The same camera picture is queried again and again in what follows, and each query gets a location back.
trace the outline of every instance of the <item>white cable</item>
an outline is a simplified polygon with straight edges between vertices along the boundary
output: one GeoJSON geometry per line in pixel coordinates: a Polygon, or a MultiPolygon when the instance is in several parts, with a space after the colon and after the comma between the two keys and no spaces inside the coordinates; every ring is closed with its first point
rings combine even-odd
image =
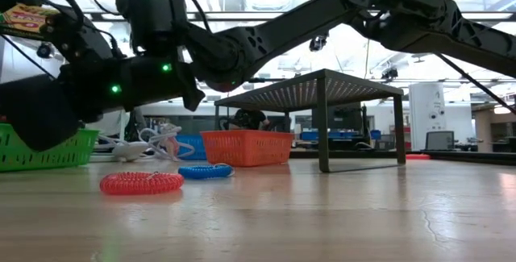
{"type": "Polygon", "coordinates": [[[175,155],[175,152],[166,152],[161,147],[162,146],[166,147],[166,143],[169,141],[169,138],[173,137],[175,139],[175,137],[177,136],[177,133],[181,131],[181,127],[173,127],[172,124],[167,124],[162,128],[162,131],[164,131],[164,133],[160,134],[151,128],[145,128],[138,133],[138,138],[140,141],[144,141],[144,142],[148,143],[149,147],[154,150],[156,157],[159,156],[159,157],[162,157],[165,159],[172,159],[174,161],[182,161],[180,159],[181,157],[191,156],[195,153],[195,148],[192,145],[178,142],[177,140],[174,140],[175,143],[177,144],[177,146],[179,148],[180,147],[187,148],[187,149],[189,149],[189,152],[180,154],[178,156],[175,155]],[[142,138],[142,134],[144,132],[148,132],[148,133],[152,134],[152,136],[147,141],[142,138]]]}
{"type": "Polygon", "coordinates": [[[112,149],[116,146],[117,143],[122,143],[128,145],[129,143],[125,140],[110,138],[104,135],[99,135],[97,138],[100,140],[104,140],[107,144],[95,144],[94,149],[112,149]]]}
{"type": "Polygon", "coordinates": [[[371,144],[367,144],[367,143],[365,143],[365,142],[357,142],[357,143],[355,144],[355,146],[356,146],[356,145],[359,145],[359,144],[360,144],[360,145],[364,145],[365,147],[367,147],[367,148],[369,148],[369,149],[373,149],[373,148],[372,148],[372,146],[371,146],[371,144]]]}

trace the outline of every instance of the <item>blue coiled wristband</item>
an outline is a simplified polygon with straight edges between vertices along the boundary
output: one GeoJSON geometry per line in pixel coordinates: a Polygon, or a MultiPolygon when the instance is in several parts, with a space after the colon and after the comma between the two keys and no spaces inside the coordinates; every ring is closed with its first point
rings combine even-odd
{"type": "Polygon", "coordinates": [[[189,179],[208,179],[229,177],[233,173],[233,168],[229,165],[215,166],[181,166],[178,170],[184,178],[189,179]]]}

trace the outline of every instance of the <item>green led light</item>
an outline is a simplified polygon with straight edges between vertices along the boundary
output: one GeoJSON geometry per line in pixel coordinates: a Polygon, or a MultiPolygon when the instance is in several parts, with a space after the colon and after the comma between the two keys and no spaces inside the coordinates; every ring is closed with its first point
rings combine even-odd
{"type": "Polygon", "coordinates": [[[111,92],[118,94],[118,93],[122,92],[122,88],[120,88],[119,85],[113,85],[113,86],[111,86],[111,92]]]}
{"type": "Polygon", "coordinates": [[[170,72],[172,70],[172,65],[171,64],[163,64],[163,66],[161,67],[161,70],[164,72],[170,72]]]}

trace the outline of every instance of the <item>robotic arm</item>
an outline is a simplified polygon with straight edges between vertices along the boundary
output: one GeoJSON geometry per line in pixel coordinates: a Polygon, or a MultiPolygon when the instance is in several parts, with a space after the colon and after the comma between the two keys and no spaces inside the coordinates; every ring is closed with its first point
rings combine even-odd
{"type": "Polygon", "coordinates": [[[26,142],[45,150],[73,135],[79,120],[183,97],[195,110],[204,94],[195,79],[221,92],[251,79],[268,61],[306,41],[319,50],[341,23],[384,47],[434,52],[511,77],[516,38],[463,19],[452,0],[310,0],[255,27],[212,33],[188,22],[185,0],[116,0],[130,23],[136,56],[109,48],[86,19],[62,10],[46,18],[40,34],[69,61],[53,80],[36,76],[0,85],[0,107],[26,142]],[[379,10],[371,15],[369,10],[379,10]],[[185,47],[193,62],[184,63],[185,47]]]}

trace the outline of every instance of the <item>person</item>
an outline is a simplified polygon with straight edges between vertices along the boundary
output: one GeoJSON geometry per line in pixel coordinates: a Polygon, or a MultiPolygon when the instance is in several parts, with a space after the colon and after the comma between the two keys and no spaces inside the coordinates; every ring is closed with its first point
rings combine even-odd
{"type": "Polygon", "coordinates": [[[268,126],[270,122],[267,120],[264,112],[260,110],[239,109],[236,111],[235,117],[230,121],[230,130],[259,130],[268,126]]]}

